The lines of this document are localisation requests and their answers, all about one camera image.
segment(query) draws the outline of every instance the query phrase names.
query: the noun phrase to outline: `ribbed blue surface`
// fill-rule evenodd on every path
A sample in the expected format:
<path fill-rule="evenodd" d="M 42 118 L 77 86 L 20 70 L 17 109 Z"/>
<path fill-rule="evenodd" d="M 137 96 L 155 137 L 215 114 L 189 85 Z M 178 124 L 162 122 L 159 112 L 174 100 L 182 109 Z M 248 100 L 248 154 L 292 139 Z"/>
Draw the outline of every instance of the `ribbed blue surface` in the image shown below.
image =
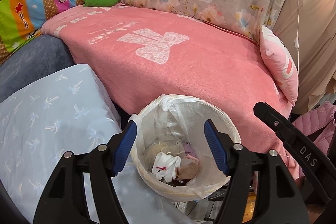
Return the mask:
<path fill-rule="evenodd" d="M 226 152 L 218 137 L 216 136 L 216 132 L 213 130 L 211 124 L 208 121 L 204 123 L 204 135 L 207 139 L 218 169 L 221 170 L 224 174 L 227 174 L 229 172 L 229 168 L 227 166 Z"/>
<path fill-rule="evenodd" d="M 120 145 L 114 153 L 114 164 L 112 171 L 116 176 L 124 169 L 126 160 L 131 151 L 135 137 L 137 136 L 137 124 L 133 122 L 121 140 Z"/>

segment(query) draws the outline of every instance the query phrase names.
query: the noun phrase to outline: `pink fleece blanket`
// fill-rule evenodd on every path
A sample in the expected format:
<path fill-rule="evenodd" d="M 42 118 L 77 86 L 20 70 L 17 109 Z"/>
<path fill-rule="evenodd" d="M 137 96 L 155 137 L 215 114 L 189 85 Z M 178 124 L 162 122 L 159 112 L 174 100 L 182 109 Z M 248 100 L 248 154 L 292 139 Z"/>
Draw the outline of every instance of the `pink fleece blanket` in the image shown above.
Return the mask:
<path fill-rule="evenodd" d="M 61 38 L 76 63 L 89 64 L 128 113 L 162 94 L 195 96 L 226 112 L 248 149 L 287 155 L 253 106 L 267 102 L 288 117 L 291 104 L 245 37 L 182 15 L 122 5 L 71 8 L 49 19 L 42 33 Z M 297 164 L 283 159 L 298 176 Z"/>

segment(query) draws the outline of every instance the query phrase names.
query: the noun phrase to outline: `beige curtain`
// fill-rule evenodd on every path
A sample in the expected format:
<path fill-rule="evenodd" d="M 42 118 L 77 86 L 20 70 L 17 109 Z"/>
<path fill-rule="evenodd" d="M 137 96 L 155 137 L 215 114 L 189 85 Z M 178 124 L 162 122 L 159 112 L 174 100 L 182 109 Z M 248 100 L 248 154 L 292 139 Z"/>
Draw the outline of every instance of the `beige curtain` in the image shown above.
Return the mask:
<path fill-rule="evenodd" d="M 299 97 L 293 112 L 311 110 L 322 96 L 336 91 L 336 0 L 299 0 Z M 294 60 L 297 0 L 285 0 L 273 32 Z"/>

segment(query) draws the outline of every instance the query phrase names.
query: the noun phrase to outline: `screw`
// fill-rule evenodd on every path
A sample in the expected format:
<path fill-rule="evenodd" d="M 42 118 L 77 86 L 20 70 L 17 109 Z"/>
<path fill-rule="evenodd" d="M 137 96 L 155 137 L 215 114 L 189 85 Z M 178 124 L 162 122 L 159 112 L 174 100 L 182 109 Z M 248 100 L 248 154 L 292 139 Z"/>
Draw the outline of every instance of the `screw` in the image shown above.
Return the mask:
<path fill-rule="evenodd" d="M 240 150 L 243 149 L 243 146 L 242 146 L 240 143 L 235 143 L 235 144 L 233 145 L 233 148 L 234 148 L 235 150 L 240 151 Z"/>
<path fill-rule="evenodd" d="M 98 151 L 105 151 L 107 149 L 107 146 L 105 144 L 101 144 L 98 146 Z"/>
<path fill-rule="evenodd" d="M 72 156 L 72 153 L 71 153 L 71 151 L 67 151 L 63 154 L 63 156 L 64 156 L 64 158 L 68 159 Z"/>
<path fill-rule="evenodd" d="M 269 151 L 269 154 L 272 156 L 272 157 L 276 157 L 278 155 L 278 152 L 274 149 L 270 150 Z"/>

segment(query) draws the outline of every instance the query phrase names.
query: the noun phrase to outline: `pink quilted jacket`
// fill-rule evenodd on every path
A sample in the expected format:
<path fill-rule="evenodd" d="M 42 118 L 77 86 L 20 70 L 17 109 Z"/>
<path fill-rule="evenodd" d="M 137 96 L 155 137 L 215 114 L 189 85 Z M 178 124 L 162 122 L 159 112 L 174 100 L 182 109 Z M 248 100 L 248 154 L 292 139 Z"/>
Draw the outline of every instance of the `pink quilted jacket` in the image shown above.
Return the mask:
<path fill-rule="evenodd" d="M 314 144 L 324 153 L 327 154 L 329 145 L 334 135 L 336 106 L 329 102 L 325 102 L 320 107 L 301 115 L 294 122 L 304 135 L 308 136 L 317 130 L 325 127 L 321 135 L 317 137 Z M 302 169 L 300 168 L 300 176 L 303 176 Z"/>

